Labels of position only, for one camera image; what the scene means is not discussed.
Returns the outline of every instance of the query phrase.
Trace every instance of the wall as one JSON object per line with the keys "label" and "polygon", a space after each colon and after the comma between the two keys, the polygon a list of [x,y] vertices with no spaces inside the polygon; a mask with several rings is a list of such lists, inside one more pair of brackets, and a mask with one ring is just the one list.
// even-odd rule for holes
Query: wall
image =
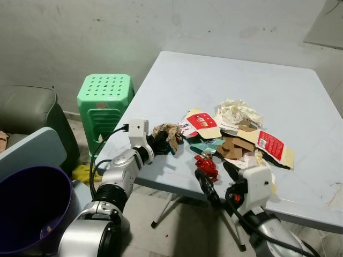
{"label": "wall", "polygon": [[[302,43],[324,3],[2,0],[0,85],[54,86],[63,109],[77,112],[85,76],[127,73],[138,88],[159,52],[170,50],[308,67],[336,96],[342,52]],[[339,106],[342,94],[334,99]]]}

